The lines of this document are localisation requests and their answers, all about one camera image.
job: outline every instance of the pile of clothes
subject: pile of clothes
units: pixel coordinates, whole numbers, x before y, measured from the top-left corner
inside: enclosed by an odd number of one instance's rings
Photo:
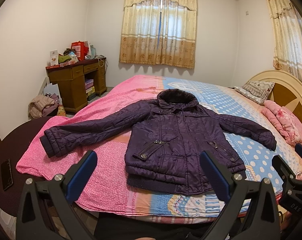
[[[45,116],[66,116],[64,107],[60,105],[56,94],[50,96],[38,95],[29,104],[29,117],[40,118]]]

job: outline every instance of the pillow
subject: pillow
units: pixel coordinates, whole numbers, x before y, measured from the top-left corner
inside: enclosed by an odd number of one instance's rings
[[[275,82],[249,81],[242,87],[234,87],[234,89],[246,98],[263,105],[264,101],[268,99],[274,85]]]
[[[286,142],[292,146],[295,146],[297,143],[302,144],[302,123],[299,119],[289,109],[284,106],[280,107],[273,101],[266,100],[264,105],[276,116],[283,130],[288,132],[290,140],[280,133],[285,137]]]

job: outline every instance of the green cloth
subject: green cloth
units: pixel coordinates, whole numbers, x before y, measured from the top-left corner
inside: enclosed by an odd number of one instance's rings
[[[67,60],[71,60],[72,58],[69,55],[61,56],[59,55],[59,64],[66,62]]]

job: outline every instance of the pink bedsheet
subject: pink bedsheet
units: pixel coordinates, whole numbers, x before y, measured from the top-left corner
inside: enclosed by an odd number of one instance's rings
[[[79,111],[73,118],[62,116],[51,118],[36,135],[28,150],[17,163],[16,169],[21,173],[43,176],[51,180],[58,173],[65,174],[86,151],[94,150],[98,155],[98,165],[79,197],[78,205],[88,210],[106,210],[129,215],[132,207],[128,203],[130,202],[129,196],[132,194],[129,194],[130,188],[126,184],[124,155],[130,131],[102,143],[78,147],[62,158],[50,159],[39,138],[44,134],[44,130],[52,126],[102,119],[141,99],[156,98],[157,94],[163,90],[161,81],[161,77],[134,76],[116,86],[107,96]]]

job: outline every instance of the metal screw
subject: metal screw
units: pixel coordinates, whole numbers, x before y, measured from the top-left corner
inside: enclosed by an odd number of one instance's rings
[[[237,181],[240,181],[240,180],[242,180],[242,175],[241,174],[235,174],[235,175],[233,175],[233,177],[234,177],[234,179],[235,180],[237,180]]]
[[[264,178],[264,183],[267,184],[267,185],[269,185],[271,183],[271,181],[268,178]]]
[[[61,179],[63,179],[63,175],[62,175],[62,174],[56,174],[56,175],[54,176],[54,179],[55,179],[56,181],[60,181]]]
[[[27,185],[32,184],[32,182],[33,182],[33,179],[32,179],[32,178],[28,178],[28,179],[25,181],[25,183],[26,183]]]

